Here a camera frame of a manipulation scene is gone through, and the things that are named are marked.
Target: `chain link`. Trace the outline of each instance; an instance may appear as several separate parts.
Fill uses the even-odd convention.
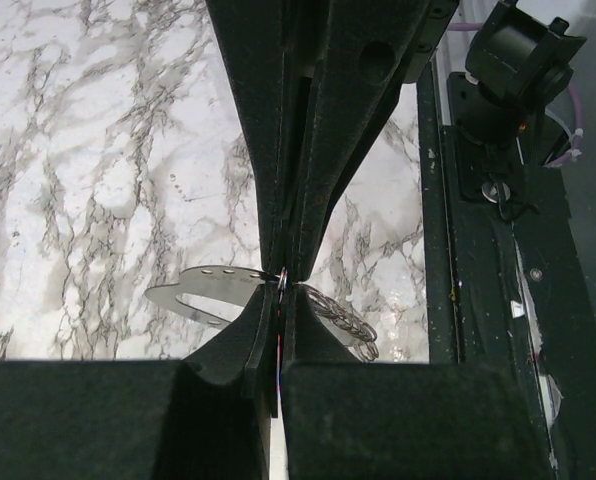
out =
[[[343,308],[333,298],[323,295],[310,285],[304,283],[302,285],[313,302],[316,315],[326,318],[358,340],[353,344],[353,348],[363,360],[371,362],[378,358],[379,352],[375,343],[378,335],[371,325],[364,322],[354,310]]]

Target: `bolt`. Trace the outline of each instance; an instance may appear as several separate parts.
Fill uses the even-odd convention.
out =
[[[532,268],[529,271],[529,276],[531,277],[531,279],[534,282],[539,282],[540,280],[542,280],[542,270],[539,270],[537,268]]]

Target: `silver metal plate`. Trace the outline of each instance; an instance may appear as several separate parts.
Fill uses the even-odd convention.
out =
[[[179,297],[184,294],[198,295],[244,307],[256,287],[265,283],[261,278],[264,275],[251,268],[205,265],[181,272],[179,283],[147,289],[145,296],[161,308],[222,330],[229,325],[228,320],[187,305]]]

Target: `black plastic frame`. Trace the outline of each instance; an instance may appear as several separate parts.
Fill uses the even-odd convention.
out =
[[[596,478],[596,322],[569,229],[561,174],[539,170],[534,202],[545,213],[527,213],[514,224],[498,221],[490,205],[464,201],[456,129],[439,124],[438,88],[429,66],[418,82],[418,111],[430,361],[484,361],[511,371],[544,448],[554,453],[554,476]],[[526,318],[509,321],[509,300],[518,289],[509,270],[514,240],[527,270],[543,272],[540,282],[529,279],[543,336],[539,365],[564,395],[549,436]],[[513,340],[506,334],[510,325],[516,328]]]

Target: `white marble surface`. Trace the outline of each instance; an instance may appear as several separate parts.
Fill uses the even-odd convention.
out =
[[[415,88],[310,283],[427,361]],[[0,359],[183,357],[216,332],[144,297],[259,268],[255,188],[202,2],[0,0]]]

